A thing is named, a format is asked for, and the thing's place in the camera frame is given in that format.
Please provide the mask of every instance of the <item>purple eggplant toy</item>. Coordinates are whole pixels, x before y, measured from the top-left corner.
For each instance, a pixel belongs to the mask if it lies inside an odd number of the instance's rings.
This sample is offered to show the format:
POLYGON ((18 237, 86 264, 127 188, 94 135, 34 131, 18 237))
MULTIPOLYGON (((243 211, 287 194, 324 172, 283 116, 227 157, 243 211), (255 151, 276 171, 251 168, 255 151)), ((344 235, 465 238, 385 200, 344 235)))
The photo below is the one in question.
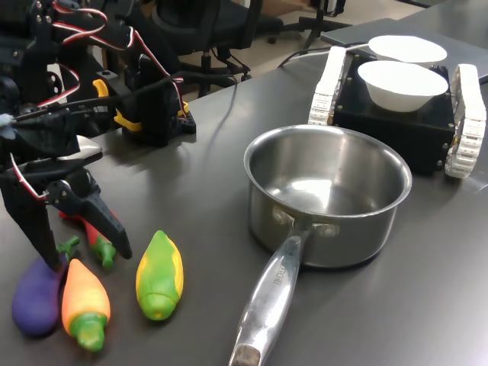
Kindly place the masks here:
POLYGON ((53 271, 46 262, 36 260, 20 280, 12 301, 12 318, 26 336, 40 337, 49 334, 59 319, 59 286, 63 281, 73 246, 79 238, 73 236, 57 246, 63 268, 53 271))

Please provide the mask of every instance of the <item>black box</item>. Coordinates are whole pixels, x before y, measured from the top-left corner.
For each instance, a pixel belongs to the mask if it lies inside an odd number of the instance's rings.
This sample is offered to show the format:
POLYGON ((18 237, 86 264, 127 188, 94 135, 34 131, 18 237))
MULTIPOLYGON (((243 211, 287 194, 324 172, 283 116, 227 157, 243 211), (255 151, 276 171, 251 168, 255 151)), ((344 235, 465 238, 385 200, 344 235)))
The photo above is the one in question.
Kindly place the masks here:
MULTIPOLYGON (((370 98, 358 67, 369 60, 354 57, 332 124, 365 133, 397 151, 412 172, 430 175, 445 164, 454 137, 451 93, 438 95, 415 112, 399 113, 378 107, 370 98)), ((446 68, 437 68, 448 80, 446 68)))

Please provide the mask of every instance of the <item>saucepan rim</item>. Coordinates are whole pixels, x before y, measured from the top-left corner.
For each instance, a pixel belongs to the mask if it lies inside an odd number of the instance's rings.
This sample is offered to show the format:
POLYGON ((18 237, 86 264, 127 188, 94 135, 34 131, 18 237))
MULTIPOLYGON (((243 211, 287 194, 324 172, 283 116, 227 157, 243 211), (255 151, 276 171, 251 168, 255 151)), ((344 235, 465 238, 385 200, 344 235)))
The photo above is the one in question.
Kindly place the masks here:
POLYGON ((341 128, 341 127, 331 127, 331 126, 320 126, 320 125, 313 125, 313 124, 298 124, 294 126, 286 126, 286 127, 280 127, 271 131, 268 131, 266 133, 263 133, 261 136, 256 137, 247 147, 246 152, 244 152, 244 167, 246 169, 246 173, 251 180, 251 182, 256 186, 263 194, 271 198, 273 201, 278 202, 284 207, 287 207, 291 210, 294 210, 296 212, 302 213, 302 214, 308 214, 308 215, 313 215, 316 217, 328 217, 328 218, 337 218, 337 219, 346 219, 346 218, 356 218, 356 217, 369 217, 369 216, 375 216, 378 214, 381 214, 385 211, 391 210, 392 208, 395 208, 400 204, 406 196, 410 193, 410 190, 412 188, 412 172, 410 171, 409 166, 406 164, 405 160, 396 152, 393 150, 391 147, 386 145, 385 143, 382 143, 380 140, 376 140, 375 138, 365 135, 364 133, 360 133, 357 131, 353 130, 348 130, 346 128, 341 128), (394 163, 396 163, 401 171, 401 174, 403 174, 403 191, 400 194, 400 196, 391 204, 387 205, 386 207, 383 207, 379 210, 376 211, 371 211, 367 213, 358 213, 355 215, 333 215, 333 214, 324 214, 324 213, 317 213, 314 211, 309 211, 309 210, 302 210, 296 207, 293 207, 282 200, 276 198, 269 192, 267 192, 254 178, 252 172, 251 172, 251 166, 250 166, 250 161, 251 157, 254 153, 254 151, 257 150, 263 143, 271 139, 273 136, 278 135, 283 133, 284 131, 289 131, 289 130, 316 130, 316 131, 321 131, 321 132, 329 132, 329 133, 335 133, 335 134, 343 134, 347 133, 349 135, 356 136, 360 139, 370 141, 378 147, 382 148, 384 152, 387 153, 387 155, 390 156, 390 158, 393 160, 394 163))

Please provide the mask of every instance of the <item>chair base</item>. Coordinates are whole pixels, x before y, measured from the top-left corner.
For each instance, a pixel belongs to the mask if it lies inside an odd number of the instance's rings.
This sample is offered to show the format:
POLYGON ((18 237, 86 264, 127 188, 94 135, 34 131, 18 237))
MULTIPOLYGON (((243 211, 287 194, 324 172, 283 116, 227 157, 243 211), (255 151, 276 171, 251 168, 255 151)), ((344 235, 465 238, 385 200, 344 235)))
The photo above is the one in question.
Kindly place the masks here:
POLYGON ((329 32, 335 31, 336 29, 351 27, 350 24, 339 23, 336 21, 326 21, 323 19, 323 11, 322 14, 319 14, 320 11, 317 11, 317 18, 307 18, 307 17, 299 17, 298 23, 294 24, 287 24, 283 27, 283 31, 299 31, 303 32, 306 30, 311 30, 310 35, 303 46, 304 49, 309 48, 312 42, 320 37, 322 32, 329 32))

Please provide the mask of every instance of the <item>yellow clip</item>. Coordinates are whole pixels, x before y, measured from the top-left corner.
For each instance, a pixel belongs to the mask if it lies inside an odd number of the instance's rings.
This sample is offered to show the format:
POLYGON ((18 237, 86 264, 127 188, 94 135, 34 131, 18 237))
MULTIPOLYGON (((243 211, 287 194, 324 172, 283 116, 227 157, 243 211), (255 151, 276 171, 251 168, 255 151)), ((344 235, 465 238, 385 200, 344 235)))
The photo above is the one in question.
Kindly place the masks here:
MULTIPOLYGON (((188 107, 188 103, 186 101, 183 102, 183 108, 185 109, 185 113, 188 113, 190 111, 190 108, 188 107)), ((183 111, 178 112, 178 117, 183 117, 183 111)))
MULTIPOLYGON (((96 87, 99 98, 106 98, 109 96, 107 85, 103 80, 101 79, 94 80, 93 86, 96 87)), ((120 124, 121 126, 124 126, 129 131, 133 131, 133 132, 139 132, 143 129, 143 125, 140 122, 136 124, 130 122, 129 120, 126 120, 117 109, 115 111, 117 112, 117 116, 114 117, 114 121, 120 124)))

